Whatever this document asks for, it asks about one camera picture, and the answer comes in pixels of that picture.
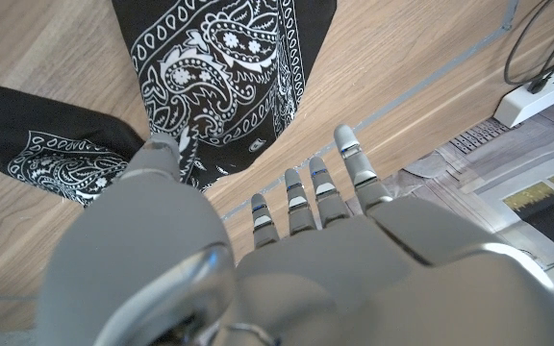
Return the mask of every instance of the black paisley bandana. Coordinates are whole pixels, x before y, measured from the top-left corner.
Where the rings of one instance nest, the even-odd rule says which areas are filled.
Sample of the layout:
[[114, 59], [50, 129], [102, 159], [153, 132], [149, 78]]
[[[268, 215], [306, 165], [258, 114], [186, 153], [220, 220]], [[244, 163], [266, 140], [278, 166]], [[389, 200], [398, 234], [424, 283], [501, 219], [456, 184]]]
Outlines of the black paisley bandana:
[[[182, 181], [205, 191], [247, 168], [295, 117], [336, 2], [113, 0], [113, 6], [149, 128], [179, 141]], [[0, 103], [10, 103], [14, 91], [0, 91]], [[22, 93], [12, 99], [33, 111], [21, 110], [11, 129], [0, 121], [0, 171], [84, 205], [141, 145], [129, 126], [105, 114]], [[0, 118], [10, 109], [0, 108]], [[63, 127], [68, 121], [82, 131]]]

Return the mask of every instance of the electrical outlet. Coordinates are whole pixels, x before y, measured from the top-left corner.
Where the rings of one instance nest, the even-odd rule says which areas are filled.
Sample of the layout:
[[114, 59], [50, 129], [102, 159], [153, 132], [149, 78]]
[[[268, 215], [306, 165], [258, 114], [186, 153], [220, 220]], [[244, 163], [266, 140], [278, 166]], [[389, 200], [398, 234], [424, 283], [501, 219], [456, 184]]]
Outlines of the electrical outlet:
[[554, 73], [537, 94], [527, 91], [527, 87], [529, 84], [520, 86], [505, 95], [495, 111], [494, 118], [508, 127], [514, 127], [554, 105]]

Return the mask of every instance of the white paisley print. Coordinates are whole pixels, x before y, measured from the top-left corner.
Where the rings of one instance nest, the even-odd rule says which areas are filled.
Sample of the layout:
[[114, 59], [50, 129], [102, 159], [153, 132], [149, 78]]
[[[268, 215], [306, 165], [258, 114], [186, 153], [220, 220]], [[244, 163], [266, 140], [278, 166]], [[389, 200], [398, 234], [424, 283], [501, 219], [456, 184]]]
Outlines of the white paisley print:
[[178, 139], [191, 129], [184, 181], [199, 165], [199, 146], [224, 147], [267, 119], [271, 138], [251, 140], [274, 140], [305, 87], [293, 0], [180, 0], [130, 54], [151, 132]]
[[25, 149], [8, 163], [8, 173], [88, 206], [126, 167], [118, 154], [86, 139], [30, 131]]

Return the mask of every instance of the robotic hand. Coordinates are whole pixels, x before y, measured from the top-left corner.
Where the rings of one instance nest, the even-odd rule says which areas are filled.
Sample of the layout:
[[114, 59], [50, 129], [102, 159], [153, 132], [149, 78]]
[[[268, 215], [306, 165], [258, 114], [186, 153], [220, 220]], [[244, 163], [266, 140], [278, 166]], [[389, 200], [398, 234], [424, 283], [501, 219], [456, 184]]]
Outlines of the robotic hand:
[[209, 202], [178, 184], [178, 148], [152, 136], [65, 233], [38, 303], [43, 345], [549, 345], [554, 287], [527, 256], [415, 198], [392, 201], [351, 129], [335, 140], [365, 215], [349, 217], [320, 158], [318, 231], [286, 171], [290, 237], [262, 195], [256, 250], [235, 267]]

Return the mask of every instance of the wood grain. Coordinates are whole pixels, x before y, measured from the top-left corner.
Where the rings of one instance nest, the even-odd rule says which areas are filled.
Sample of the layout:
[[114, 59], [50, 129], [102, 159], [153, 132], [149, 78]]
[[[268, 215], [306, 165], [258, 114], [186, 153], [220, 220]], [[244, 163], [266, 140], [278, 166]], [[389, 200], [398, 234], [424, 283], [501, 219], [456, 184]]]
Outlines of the wood grain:
[[[330, 143], [337, 124], [360, 123], [497, 30], [508, 2], [340, 1], [297, 118], [252, 167], [220, 181], [207, 196], [220, 214], [244, 203]], [[520, 1], [516, 32], [536, 3]], [[515, 39], [515, 32], [501, 37], [361, 130], [378, 173], [388, 176], [491, 116], [510, 90], [501, 70]], [[554, 4], [523, 42], [516, 72], [539, 63], [553, 39]], [[0, 86], [109, 113], [148, 135], [137, 77], [108, 1], [0, 0]], [[351, 197], [340, 158], [330, 153], [324, 159]], [[310, 186], [308, 175], [301, 176]], [[265, 197], [285, 233], [285, 190], [279, 186]], [[47, 258], [79, 212], [0, 174], [0, 296], [38, 294]], [[249, 210], [226, 225], [239, 260], [253, 246]], [[0, 331], [31, 326], [33, 304], [0, 302]]]

